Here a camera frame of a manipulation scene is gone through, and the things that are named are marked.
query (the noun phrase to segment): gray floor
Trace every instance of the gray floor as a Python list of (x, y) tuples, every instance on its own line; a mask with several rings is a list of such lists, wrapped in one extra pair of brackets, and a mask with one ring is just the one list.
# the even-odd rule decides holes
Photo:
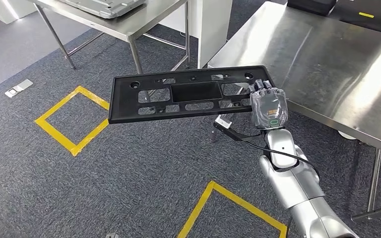
[[(45, 11), (64, 44), (90, 29), (57, 13)], [(0, 21), (0, 83), (57, 48), (38, 12), (8, 25)]]
[[(261, 3), (234, 1), (231, 29)], [(165, 27), (151, 33), (183, 43)], [(68, 47), (93, 34), (84, 33)], [(195, 56), (197, 42), (191, 44)], [(145, 72), (168, 71), (184, 53), (148, 38), (140, 38), (137, 46)], [(73, 157), (34, 120), (78, 85), (109, 101), (113, 77), (135, 73), (129, 45), (107, 35), (73, 60), (78, 70), (55, 51), (0, 84), (0, 238), (102, 238), (109, 232), (123, 238), (175, 237), (211, 180), (287, 222), (288, 212), (259, 171), (261, 152), (223, 135), (209, 142), (213, 117), (109, 125)], [(3, 94), (26, 78), (34, 82), (26, 91), (12, 99)], [(48, 122), (78, 142), (105, 118), (107, 111), (78, 95)], [(255, 133), (247, 126), (250, 114), (232, 115), (232, 120), (236, 130)], [(360, 224), (349, 219), (366, 208), (374, 148), (345, 140), (297, 113), (290, 114), (288, 129), (321, 172), (335, 212), (361, 237), (381, 237), (381, 219)], [(278, 232), (213, 192), (189, 237), (276, 238)], [(300, 236), (293, 232), (290, 237)]]

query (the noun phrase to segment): black object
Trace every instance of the black object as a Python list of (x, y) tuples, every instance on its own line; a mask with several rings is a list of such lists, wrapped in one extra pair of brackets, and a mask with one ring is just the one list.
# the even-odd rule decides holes
[[(196, 69), (115, 77), (110, 100), (109, 123), (251, 112), (250, 104), (244, 103), (244, 100), (249, 101), (249, 93), (227, 95), (224, 88), (226, 84), (253, 84), (256, 79), (269, 80), (275, 87), (264, 66)], [(168, 90), (167, 101), (143, 102), (142, 97), (139, 97), (141, 91), (160, 89)], [(201, 103), (208, 103), (211, 107), (208, 109), (194, 107), (194, 104)]]
[(321, 16), (328, 16), (336, 0), (288, 0), (287, 6)]
[(381, 32), (381, 0), (339, 0), (330, 17)]

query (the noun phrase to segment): yellow label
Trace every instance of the yellow label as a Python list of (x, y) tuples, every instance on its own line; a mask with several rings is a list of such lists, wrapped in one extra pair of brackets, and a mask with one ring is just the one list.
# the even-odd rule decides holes
[(367, 13), (364, 13), (364, 12), (359, 12), (359, 15), (361, 16), (366, 16), (366, 17), (370, 17), (370, 18), (374, 18), (375, 16), (373, 15), (370, 15), (370, 14), (367, 14)]

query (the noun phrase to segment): metal table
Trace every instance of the metal table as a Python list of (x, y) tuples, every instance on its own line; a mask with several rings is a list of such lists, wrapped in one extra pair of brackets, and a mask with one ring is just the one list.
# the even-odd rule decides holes
[[(138, 51), (136, 49), (135, 40), (144, 35), (155, 39), (157, 41), (169, 44), (171, 46), (183, 49), (186, 51), (186, 55), (179, 61), (179, 63), (173, 68), (177, 69), (183, 62), (186, 61), (186, 66), (189, 66), (190, 61), (190, 48), (189, 48), (189, 2), (188, 0), (147, 0), (145, 4), (133, 9), (131, 12), (114, 18), (114, 19), (103, 19), (101, 17), (92, 15), (78, 8), (60, 2), (58, 0), (29, 0), (35, 4), (38, 12), (42, 16), (46, 25), (52, 32), (60, 49), (62, 50), (65, 58), (69, 61), (72, 68), (75, 68), (70, 56), (78, 52), (83, 47), (87, 46), (89, 43), (97, 39), (104, 33), (116, 37), (120, 40), (128, 42), (130, 44), (130, 49), (132, 51), (133, 59), (135, 61), (136, 70), (139, 74), (142, 74), (142, 66), (139, 60)], [(148, 30), (153, 28), (161, 20), (163, 20), (170, 13), (178, 9), (180, 6), (185, 4), (185, 29), (186, 29), (186, 40), (185, 46), (169, 42), (155, 36), (146, 34)], [(50, 24), (46, 14), (43, 11), (43, 7), (51, 11), (54, 11), (60, 15), (68, 17), (79, 23), (90, 26), (94, 29), (101, 31), (100, 34), (96, 35), (87, 42), (76, 47), (71, 52), (67, 52), (61, 43), (58, 35)]]
[(209, 67), (265, 65), (289, 109), (377, 147), (368, 212), (381, 160), (381, 33), (272, 2), (211, 59)]

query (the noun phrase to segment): yellow tape square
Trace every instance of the yellow tape square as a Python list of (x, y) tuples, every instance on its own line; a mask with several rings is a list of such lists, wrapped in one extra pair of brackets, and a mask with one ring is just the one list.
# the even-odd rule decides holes
[(73, 156), (76, 156), (81, 150), (96, 136), (98, 135), (107, 125), (109, 121), (104, 119), (96, 128), (94, 128), (87, 136), (83, 138), (77, 145), (70, 141), (66, 136), (56, 130), (52, 125), (50, 125), (46, 119), (55, 113), (59, 108), (61, 108), (65, 103), (67, 103), (71, 98), (73, 98), (78, 93), (89, 98), (93, 102), (97, 103), (106, 110), (109, 110), (109, 103), (95, 95), (94, 93), (88, 91), (87, 89), (78, 86), (73, 92), (64, 97), (60, 102), (56, 103), (47, 112), (37, 118), (34, 122), (37, 123), (45, 132), (52, 136), (57, 142), (64, 146)]
[(198, 218), (199, 214), (201, 213), (201, 210), (203, 209), (205, 203), (207, 202), (207, 200), (208, 200), (208, 198), (211, 195), (213, 190), (221, 193), (222, 195), (224, 195), (228, 199), (232, 200), (236, 204), (242, 206), (243, 208), (250, 211), (254, 215), (258, 216), (262, 220), (266, 221), (271, 226), (277, 228), (280, 231), (279, 238), (285, 238), (285, 233), (287, 232), (287, 226), (286, 225), (284, 225), (281, 222), (277, 221), (276, 219), (272, 218), (268, 214), (262, 212), (261, 210), (259, 210), (255, 206), (253, 206), (252, 204), (244, 201), (239, 196), (235, 195), (234, 193), (230, 192), (229, 190), (227, 190), (226, 188), (217, 184), (214, 181), (209, 182), (208, 185), (206, 186), (206, 189), (202, 193), (201, 198), (199, 199), (195, 208), (193, 209), (193, 211), (189, 215), (188, 220), (183, 225), (182, 230), (179, 232), (179, 234), (177, 236), (178, 238), (185, 238), (188, 235), (189, 231), (191, 231), (193, 224), (195, 223), (196, 219)]

